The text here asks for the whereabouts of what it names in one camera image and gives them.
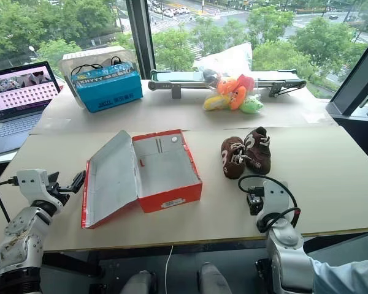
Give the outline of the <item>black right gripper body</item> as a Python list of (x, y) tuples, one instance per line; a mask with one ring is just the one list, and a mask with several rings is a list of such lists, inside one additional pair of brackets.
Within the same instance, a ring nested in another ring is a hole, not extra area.
[(258, 213), (263, 209), (263, 187), (251, 187), (247, 194), (247, 203), (249, 205), (250, 214), (257, 216)]

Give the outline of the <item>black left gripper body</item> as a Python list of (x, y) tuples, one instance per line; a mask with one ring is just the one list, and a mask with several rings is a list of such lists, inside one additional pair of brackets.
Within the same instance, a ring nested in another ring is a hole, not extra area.
[(62, 205), (65, 205), (70, 198), (70, 186), (61, 187), (59, 184), (49, 185), (47, 187), (48, 193), (56, 198)]

